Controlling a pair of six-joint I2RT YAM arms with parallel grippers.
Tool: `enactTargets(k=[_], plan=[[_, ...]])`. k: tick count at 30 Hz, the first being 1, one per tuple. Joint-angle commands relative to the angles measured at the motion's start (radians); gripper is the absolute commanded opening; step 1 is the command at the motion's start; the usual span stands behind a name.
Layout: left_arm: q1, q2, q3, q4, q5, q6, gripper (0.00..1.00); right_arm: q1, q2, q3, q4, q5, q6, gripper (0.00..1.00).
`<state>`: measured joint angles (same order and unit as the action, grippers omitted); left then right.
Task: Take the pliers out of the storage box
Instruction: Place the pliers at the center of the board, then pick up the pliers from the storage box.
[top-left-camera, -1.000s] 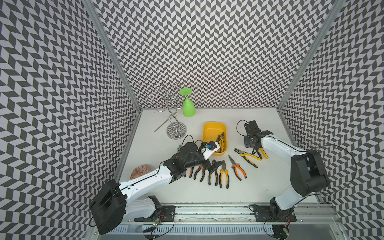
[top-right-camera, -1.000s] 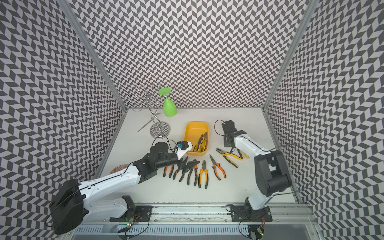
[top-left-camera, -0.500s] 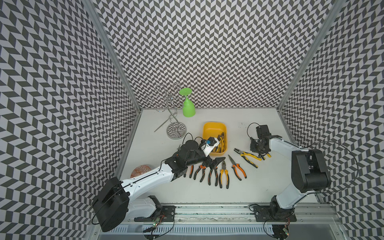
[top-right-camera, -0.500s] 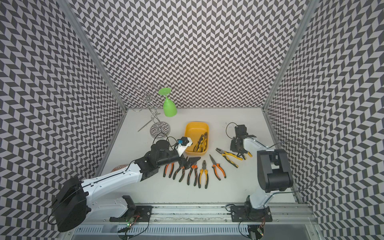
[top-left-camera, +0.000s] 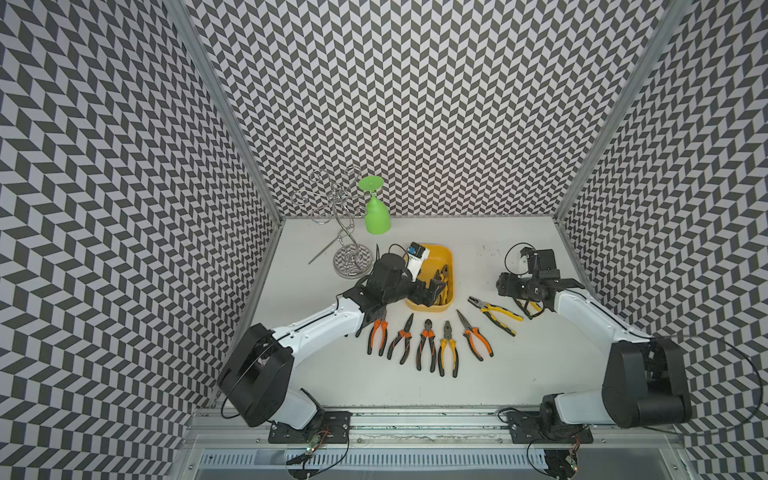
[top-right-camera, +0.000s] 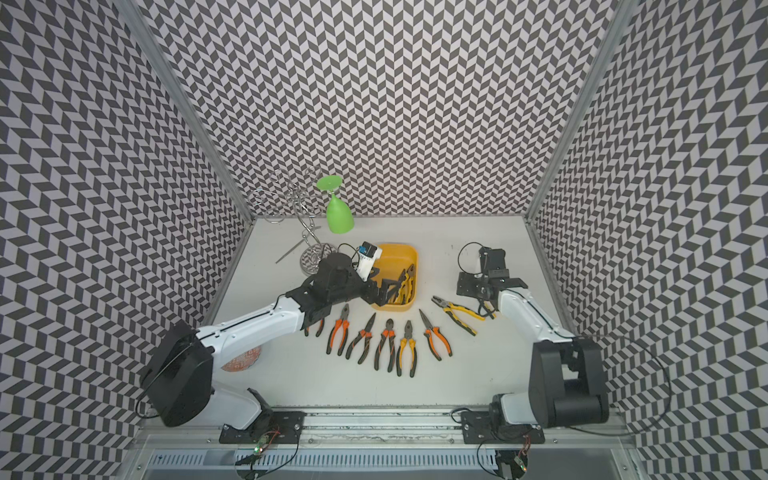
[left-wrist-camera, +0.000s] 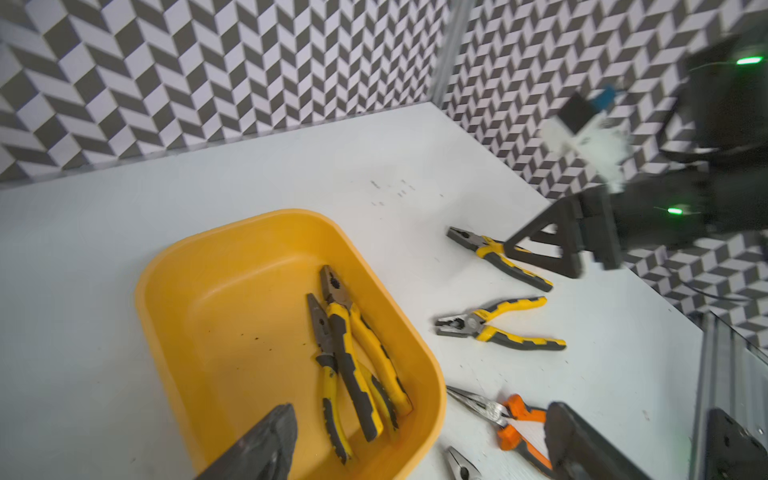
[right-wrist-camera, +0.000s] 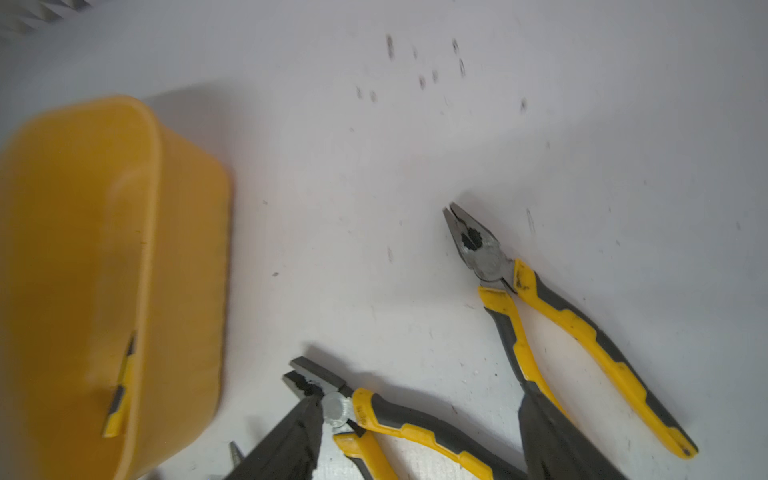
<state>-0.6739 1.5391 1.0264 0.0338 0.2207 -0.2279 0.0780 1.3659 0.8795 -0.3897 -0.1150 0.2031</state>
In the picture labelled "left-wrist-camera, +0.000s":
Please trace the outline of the yellow storage box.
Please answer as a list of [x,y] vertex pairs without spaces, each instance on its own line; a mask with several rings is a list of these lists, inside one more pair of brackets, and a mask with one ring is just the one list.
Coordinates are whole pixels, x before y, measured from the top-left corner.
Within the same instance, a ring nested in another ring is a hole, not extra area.
[[[414,409],[396,437],[367,442],[346,392],[339,410],[355,457],[325,430],[322,377],[306,297],[332,267],[382,340]],[[135,302],[189,457],[202,471],[281,404],[293,406],[293,479],[400,479],[442,429],[442,371],[344,231],[308,210],[280,210],[170,246],[144,270]]]

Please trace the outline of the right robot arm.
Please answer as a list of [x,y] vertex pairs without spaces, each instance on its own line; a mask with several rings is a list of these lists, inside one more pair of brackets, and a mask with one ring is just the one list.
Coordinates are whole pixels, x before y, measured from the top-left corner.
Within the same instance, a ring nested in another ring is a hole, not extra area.
[[558,200],[488,259],[535,285],[518,262],[577,278],[583,251],[614,270],[633,249],[682,249],[705,237],[766,230],[767,27],[690,55],[686,69],[673,106],[689,108],[698,152],[661,149],[679,169],[619,193],[594,187]]

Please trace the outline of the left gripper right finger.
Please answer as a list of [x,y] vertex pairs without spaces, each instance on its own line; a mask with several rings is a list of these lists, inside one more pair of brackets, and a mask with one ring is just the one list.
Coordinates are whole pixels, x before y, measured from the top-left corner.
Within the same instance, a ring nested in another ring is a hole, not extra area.
[[552,479],[650,480],[564,402],[552,402],[544,424]]

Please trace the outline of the orange grey pliers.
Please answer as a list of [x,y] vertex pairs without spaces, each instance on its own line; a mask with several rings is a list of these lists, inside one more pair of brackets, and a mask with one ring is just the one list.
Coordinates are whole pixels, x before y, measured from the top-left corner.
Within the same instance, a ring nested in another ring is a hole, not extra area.
[[514,421],[528,422],[543,428],[547,420],[545,409],[528,406],[517,394],[499,403],[453,386],[447,386],[447,392],[477,416],[495,425],[499,446],[503,451],[517,453],[540,473],[550,479],[554,478],[546,447],[537,447],[514,424]]

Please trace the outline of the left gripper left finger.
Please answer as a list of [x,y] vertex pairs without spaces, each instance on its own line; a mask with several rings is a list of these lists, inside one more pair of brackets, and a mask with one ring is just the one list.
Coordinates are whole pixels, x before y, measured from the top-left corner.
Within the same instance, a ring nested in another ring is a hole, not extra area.
[[272,409],[196,479],[287,479],[298,439],[290,403]]

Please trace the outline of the yellow handled long-nose pliers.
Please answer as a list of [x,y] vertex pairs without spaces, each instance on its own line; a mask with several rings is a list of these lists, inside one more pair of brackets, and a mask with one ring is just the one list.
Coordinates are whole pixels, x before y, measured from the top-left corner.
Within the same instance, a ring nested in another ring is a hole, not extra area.
[[[343,465],[354,460],[351,445],[343,431],[337,407],[338,367],[333,353],[331,330],[328,317],[323,311],[317,298],[309,293],[306,295],[312,328],[320,353],[315,357],[322,368],[322,413],[326,432],[336,456]],[[373,402],[377,412],[383,415],[383,423],[391,440],[396,441],[399,435],[399,425],[396,410],[389,394],[379,379],[364,365],[361,365],[363,378],[372,389]]]

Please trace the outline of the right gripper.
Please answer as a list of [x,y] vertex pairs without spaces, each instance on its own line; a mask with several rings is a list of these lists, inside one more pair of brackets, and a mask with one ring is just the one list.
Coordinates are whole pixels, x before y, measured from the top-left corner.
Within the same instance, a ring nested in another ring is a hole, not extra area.
[[[520,242],[528,240],[557,247],[557,256],[523,251]],[[604,270],[617,270],[623,264],[623,253],[606,186],[583,190],[573,198],[563,198],[531,220],[503,243],[510,260],[539,267],[549,272],[576,279],[583,273],[581,253],[590,252]]]

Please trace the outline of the yellow black combination pliers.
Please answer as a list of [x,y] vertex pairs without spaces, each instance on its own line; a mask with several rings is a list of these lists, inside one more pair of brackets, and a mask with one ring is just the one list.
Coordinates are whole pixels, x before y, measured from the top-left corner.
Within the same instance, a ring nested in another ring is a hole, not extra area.
[[505,255],[503,245],[491,237],[477,235],[457,227],[449,227],[446,236],[517,281],[542,292],[550,292],[553,289],[550,281],[513,263]]

